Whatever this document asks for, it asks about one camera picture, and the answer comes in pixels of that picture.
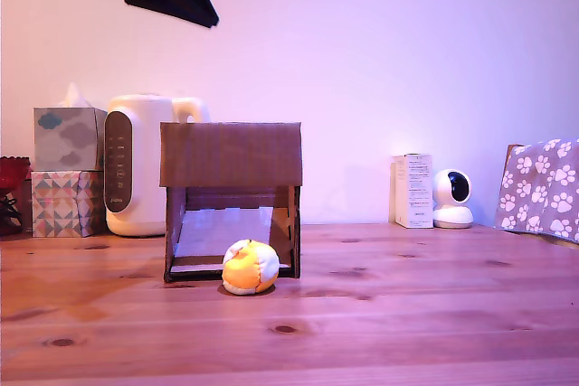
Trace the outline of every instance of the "plush ball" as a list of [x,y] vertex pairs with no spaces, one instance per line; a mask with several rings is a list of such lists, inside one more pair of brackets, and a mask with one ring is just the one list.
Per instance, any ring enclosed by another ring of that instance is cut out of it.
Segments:
[[239,240],[223,258],[223,286],[240,296],[265,291],[280,271],[275,249],[255,240]]

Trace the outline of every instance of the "geometric pattern tissue box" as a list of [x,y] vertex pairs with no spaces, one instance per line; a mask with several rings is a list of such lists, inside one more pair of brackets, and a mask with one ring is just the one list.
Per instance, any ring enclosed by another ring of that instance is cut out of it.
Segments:
[[32,172],[33,236],[88,237],[107,228],[103,172]]

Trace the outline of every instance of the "paw print fabric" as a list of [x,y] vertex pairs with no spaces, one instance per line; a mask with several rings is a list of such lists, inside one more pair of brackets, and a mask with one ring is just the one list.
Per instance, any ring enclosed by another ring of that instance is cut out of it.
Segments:
[[512,149],[495,228],[546,233],[579,242],[579,139]]

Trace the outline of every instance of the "white camera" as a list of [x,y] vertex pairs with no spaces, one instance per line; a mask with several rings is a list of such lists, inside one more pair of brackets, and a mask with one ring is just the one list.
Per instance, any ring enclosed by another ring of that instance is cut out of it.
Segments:
[[469,177],[462,171],[445,169],[434,176],[432,195],[436,201],[433,219],[439,228],[469,228],[472,212],[464,204],[472,191]]

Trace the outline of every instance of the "white box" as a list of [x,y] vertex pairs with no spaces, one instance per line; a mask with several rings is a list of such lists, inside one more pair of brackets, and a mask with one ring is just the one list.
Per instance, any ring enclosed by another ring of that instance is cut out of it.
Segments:
[[432,228],[432,156],[399,155],[394,162],[396,223],[406,228]]

